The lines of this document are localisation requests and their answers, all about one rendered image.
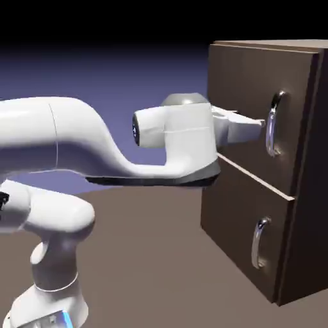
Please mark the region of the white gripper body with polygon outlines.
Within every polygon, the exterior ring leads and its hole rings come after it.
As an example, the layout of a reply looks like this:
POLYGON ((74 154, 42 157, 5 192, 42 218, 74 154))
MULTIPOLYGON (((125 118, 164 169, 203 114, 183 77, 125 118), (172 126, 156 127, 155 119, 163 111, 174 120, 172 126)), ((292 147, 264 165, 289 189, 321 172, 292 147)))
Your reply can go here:
POLYGON ((236 113, 230 114, 227 118, 229 144, 257 140, 266 124, 263 119, 252 119, 236 113))

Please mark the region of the dark brown cabinet door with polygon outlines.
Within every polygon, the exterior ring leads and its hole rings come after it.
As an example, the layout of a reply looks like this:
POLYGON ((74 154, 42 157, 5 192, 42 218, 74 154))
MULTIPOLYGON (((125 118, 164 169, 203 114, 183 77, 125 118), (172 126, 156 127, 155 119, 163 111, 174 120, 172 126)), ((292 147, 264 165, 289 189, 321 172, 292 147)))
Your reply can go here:
POLYGON ((202 192, 201 227, 270 301, 277 301, 284 252, 284 234, 294 200, 260 183, 238 165, 219 156, 221 173, 202 192), (258 220, 271 222, 261 236, 260 256, 265 266, 251 263, 251 246, 258 220))
POLYGON ((296 194, 306 128, 320 54, 211 45, 208 98, 225 110, 271 123, 274 152, 268 153, 266 130, 247 143, 224 147, 221 153, 288 196, 296 194))

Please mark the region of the dark brown wooden cabinet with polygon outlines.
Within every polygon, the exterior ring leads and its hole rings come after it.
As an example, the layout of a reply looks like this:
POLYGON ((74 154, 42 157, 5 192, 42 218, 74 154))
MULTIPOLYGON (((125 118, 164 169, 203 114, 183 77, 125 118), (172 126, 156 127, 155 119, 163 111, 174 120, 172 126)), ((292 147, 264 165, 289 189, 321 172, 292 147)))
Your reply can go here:
MULTIPOLYGON (((288 196, 231 162, 260 183, 294 200, 284 234, 277 301, 273 303, 282 306, 328 289, 328 40, 239 40, 216 41, 211 45, 320 54, 296 194, 288 196)), ((218 155, 230 161, 221 151, 218 155)))

